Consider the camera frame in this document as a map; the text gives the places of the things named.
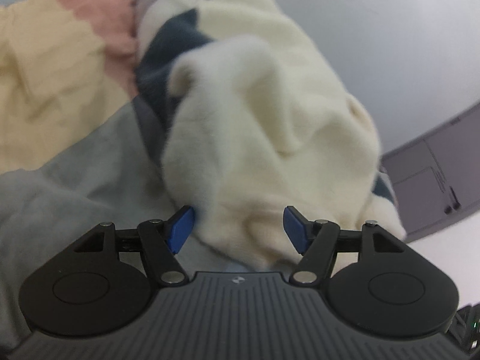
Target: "bedding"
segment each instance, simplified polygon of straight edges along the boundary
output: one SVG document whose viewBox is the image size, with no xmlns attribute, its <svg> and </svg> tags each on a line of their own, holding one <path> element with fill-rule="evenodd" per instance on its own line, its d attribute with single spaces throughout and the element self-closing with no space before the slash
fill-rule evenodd
<svg viewBox="0 0 480 360">
<path fill-rule="evenodd" d="M 287 272 L 288 204 L 403 236 L 368 114 L 272 0 L 19 1 L 0 72 L 0 353 L 22 281 L 102 221 L 192 204 L 189 274 Z"/>
</svg>

